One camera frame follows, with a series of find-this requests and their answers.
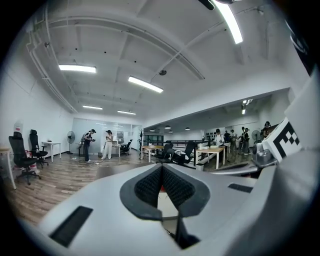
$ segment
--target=person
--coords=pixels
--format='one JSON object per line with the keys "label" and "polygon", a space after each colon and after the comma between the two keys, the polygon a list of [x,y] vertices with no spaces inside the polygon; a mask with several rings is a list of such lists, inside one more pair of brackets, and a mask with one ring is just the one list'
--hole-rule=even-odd
{"label": "person", "polygon": [[228,133],[227,130],[225,131],[225,134],[224,134],[224,141],[226,143],[230,142],[230,133]]}
{"label": "person", "polygon": [[90,163],[91,160],[89,159],[89,147],[90,147],[90,142],[94,142],[95,139],[92,139],[92,134],[95,134],[96,130],[95,129],[91,129],[90,131],[88,131],[85,136],[84,136],[84,142],[83,142],[83,146],[84,146],[84,160],[87,163]]}
{"label": "person", "polygon": [[245,156],[248,155],[249,153],[249,134],[248,131],[250,131],[248,128],[245,128],[244,134],[243,134],[243,147],[242,147],[242,152],[244,153]]}
{"label": "person", "polygon": [[239,153],[238,153],[238,155],[240,155],[240,152],[241,152],[241,149],[242,149],[242,146],[243,146],[243,144],[244,144],[244,134],[245,134],[245,128],[244,127],[242,127],[241,128],[242,129],[242,134],[239,136],[239,138],[238,139],[240,139],[241,138],[241,140],[240,140],[240,142],[239,142],[239,147],[238,147],[238,150],[239,150]]}
{"label": "person", "polygon": [[[216,144],[217,146],[219,146],[219,147],[225,147],[225,146],[224,146],[225,138],[224,138],[223,135],[220,133],[220,129],[216,129],[215,132],[216,132],[216,136],[215,136],[215,138],[214,138],[215,144]],[[223,157],[224,157],[224,152],[221,151],[221,152],[219,153],[219,163],[222,162]]]}
{"label": "person", "polygon": [[269,127],[270,127],[270,122],[266,121],[265,124],[264,124],[264,128],[262,129],[263,139],[268,137],[268,135],[269,135],[268,128]]}
{"label": "person", "polygon": [[112,132],[110,130],[106,131],[108,134],[105,137],[106,142],[104,146],[104,151],[103,151],[103,156],[102,159],[106,159],[107,154],[108,154],[108,159],[111,159],[111,154],[112,154],[112,141],[114,140],[114,136],[112,135]]}
{"label": "person", "polygon": [[232,129],[231,130],[231,134],[230,134],[230,150],[231,151],[237,151],[237,144],[236,144],[236,140],[238,138],[238,135],[235,133],[235,131]]}

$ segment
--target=wooden floor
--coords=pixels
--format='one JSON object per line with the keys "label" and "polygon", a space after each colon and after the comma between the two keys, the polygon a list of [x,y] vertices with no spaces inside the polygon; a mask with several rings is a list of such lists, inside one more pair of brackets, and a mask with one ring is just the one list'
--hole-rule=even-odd
{"label": "wooden floor", "polygon": [[[220,164],[219,167],[246,162],[251,157],[252,155],[244,156],[231,152],[229,158],[226,158],[225,165]],[[15,182],[16,190],[12,188],[9,180],[5,180],[4,189],[16,215],[36,225],[55,205],[93,182],[99,166],[148,162],[148,158],[140,160],[139,153],[135,150],[132,150],[131,155],[120,158],[117,155],[112,155],[111,160],[102,161],[97,155],[91,155],[90,159],[92,162],[86,163],[85,158],[78,157],[77,154],[63,154],[62,159],[55,156],[54,162],[51,162],[51,159],[48,158],[49,166],[45,165],[43,169],[38,166],[42,179],[31,177],[31,185],[27,185],[24,178],[19,178]],[[152,157],[151,161],[155,163],[156,158]],[[204,171],[215,169],[216,158],[204,165]]]}

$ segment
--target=white pants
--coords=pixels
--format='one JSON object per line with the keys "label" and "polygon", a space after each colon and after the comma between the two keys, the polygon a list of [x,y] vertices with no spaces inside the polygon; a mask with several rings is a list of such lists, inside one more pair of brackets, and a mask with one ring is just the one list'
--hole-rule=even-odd
{"label": "white pants", "polygon": [[111,153],[112,153],[112,142],[106,142],[102,159],[106,159],[107,154],[108,154],[108,159],[110,159]]}

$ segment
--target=trash bin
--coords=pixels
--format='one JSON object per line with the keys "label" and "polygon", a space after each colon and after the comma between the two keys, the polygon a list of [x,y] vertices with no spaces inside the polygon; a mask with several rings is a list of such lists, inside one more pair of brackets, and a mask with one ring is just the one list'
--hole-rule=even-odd
{"label": "trash bin", "polygon": [[195,167],[197,171],[203,172],[204,171],[204,164],[203,163],[198,163]]}

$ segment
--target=light fixture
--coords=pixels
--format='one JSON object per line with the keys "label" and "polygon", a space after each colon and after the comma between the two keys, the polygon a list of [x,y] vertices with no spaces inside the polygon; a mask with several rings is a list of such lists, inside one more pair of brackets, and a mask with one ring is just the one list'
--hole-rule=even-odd
{"label": "light fixture", "polygon": [[102,110],[102,107],[98,107],[98,106],[85,106],[85,105],[82,105],[82,107],[84,107],[86,109]]}
{"label": "light fixture", "polygon": [[118,113],[129,114],[129,115],[136,115],[136,113],[126,112],[126,111],[120,111],[120,110],[118,110]]}
{"label": "light fixture", "polygon": [[82,72],[96,73],[95,66],[61,64],[59,65],[59,68],[60,70],[63,70],[63,71],[82,71]]}
{"label": "light fixture", "polygon": [[134,84],[137,84],[137,85],[140,85],[140,86],[143,86],[143,87],[146,87],[150,90],[153,90],[153,91],[156,91],[157,93],[162,93],[163,92],[163,89],[151,84],[151,83],[148,83],[148,82],[145,82],[145,81],[142,81],[138,78],[135,78],[133,76],[129,76],[129,79],[128,79],[129,82],[131,83],[134,83]]}
{"label": "light fixture", "polygon": [[239,44],[243,41],[238,23],[236,21],[236,18],[234,14],[232,13],[230,7],[228,4],[220,3],[216,0],[208,0],[213,6],[216,6],[220,13],[222,14],[225,22],[227,23],[231,34],[233,36],[235,44]]}

